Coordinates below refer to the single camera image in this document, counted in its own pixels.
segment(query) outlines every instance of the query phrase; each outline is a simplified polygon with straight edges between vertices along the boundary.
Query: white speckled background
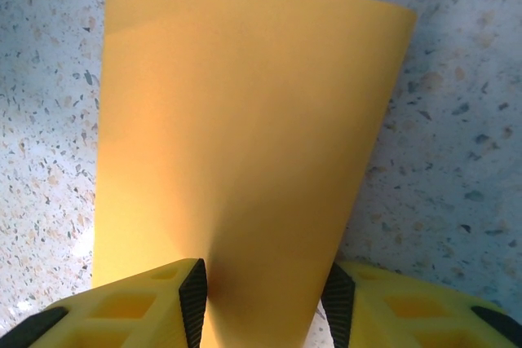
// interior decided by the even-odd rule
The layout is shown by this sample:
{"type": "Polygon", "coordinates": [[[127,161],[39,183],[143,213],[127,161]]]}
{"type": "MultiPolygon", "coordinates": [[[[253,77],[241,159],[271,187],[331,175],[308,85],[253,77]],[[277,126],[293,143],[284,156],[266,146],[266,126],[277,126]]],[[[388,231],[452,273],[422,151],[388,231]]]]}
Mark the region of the white speckled background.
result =
{"type": "MultiPolygon", "coordinates": [[[[520,320],[522,0],[388,1],[419,22],[340,251],[520,320]]],[[[90,284],[103,20],[0,0],[0,334],[90,284]]]]}

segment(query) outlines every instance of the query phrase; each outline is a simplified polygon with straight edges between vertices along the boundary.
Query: yellow sheet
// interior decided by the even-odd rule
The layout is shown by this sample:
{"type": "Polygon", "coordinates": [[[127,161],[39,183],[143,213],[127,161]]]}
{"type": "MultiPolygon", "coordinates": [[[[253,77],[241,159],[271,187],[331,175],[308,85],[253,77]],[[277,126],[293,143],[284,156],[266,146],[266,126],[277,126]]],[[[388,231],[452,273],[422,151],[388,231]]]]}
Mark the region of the yellow sheet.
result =
{"type": "Polygon", "coordinates": [[[94,286],[202,257],[203,348],[301,346],[414,19],[371,0],[107,0],[94,286]]]}

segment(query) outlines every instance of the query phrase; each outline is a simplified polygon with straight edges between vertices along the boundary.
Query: black rubber pad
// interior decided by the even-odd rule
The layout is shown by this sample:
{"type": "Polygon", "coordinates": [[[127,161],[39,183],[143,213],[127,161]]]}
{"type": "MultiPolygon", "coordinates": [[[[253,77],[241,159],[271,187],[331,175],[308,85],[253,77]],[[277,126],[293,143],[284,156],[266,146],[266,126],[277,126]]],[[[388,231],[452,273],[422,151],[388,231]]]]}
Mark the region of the black rubber pad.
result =
{"type": "Polygon", "coordinates": [[[321,301],[335,348],[347,348],[350,343],[355,293],[355,282],[334,263],[321,295],[321,301]]]}
{"type": "Polygon", "coordinates": [[[54,307],[31,315],[0,338],[0,348],[28,348],[68,312],[65,307],[54,307]]]}
{"type": "Polygon", "coordinates": [[[509,315],[498,311],[487,309],[482,306],[471,308],[483,321],[511,341],[517,348],[522,348],[522,325],[512,319],[509,315]]]}
{"type": "Polygon", "coordinates": [[[179,302],[185,326],[188,348],[199,348],[206,309],[206,269],[202,259],[179,286],[179,302]]]}

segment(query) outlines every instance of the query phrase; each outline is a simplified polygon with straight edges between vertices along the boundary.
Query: orange paper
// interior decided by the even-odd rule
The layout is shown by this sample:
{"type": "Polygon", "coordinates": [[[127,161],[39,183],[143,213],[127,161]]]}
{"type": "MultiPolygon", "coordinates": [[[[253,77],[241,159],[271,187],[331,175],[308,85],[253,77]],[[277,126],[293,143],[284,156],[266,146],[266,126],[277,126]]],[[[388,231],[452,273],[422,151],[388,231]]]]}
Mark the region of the orange paper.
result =
{"type": "Polygon", "coordinates": [[[203,348],[301,346],[413,26],[373,0],[107,0],[94,286],[204,258],[203,348]]]}

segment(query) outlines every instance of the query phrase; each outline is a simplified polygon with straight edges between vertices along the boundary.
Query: rectangular hole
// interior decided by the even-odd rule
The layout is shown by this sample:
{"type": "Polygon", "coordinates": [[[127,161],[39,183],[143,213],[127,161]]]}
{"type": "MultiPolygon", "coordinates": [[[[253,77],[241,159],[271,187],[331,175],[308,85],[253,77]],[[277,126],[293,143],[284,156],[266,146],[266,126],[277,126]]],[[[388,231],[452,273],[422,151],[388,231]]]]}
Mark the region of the rectangular hole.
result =
{"type": "Polygon", "coordinates": [[[397,295],[385,297],[384,301],[400,318],[448,317],[450,313],[434,300],[420,295],[397,295]]]}
{"type": "Polygon", "coordinates": [[[128,331],[110,330],[110,328],[82,330],[75,332],[57,348],[119,348],[129,334],[128,331]]]}
{"type": "Polygon", "coordinates": [[[489,348],[467,330],[419,332],[414,336],[422,348],[489,348]]]}
{"type": "Polygon", "coordinates": [[[150,293],[114,293],[93,311],[91,318],[142,318],[156,300],[150,293]]]}

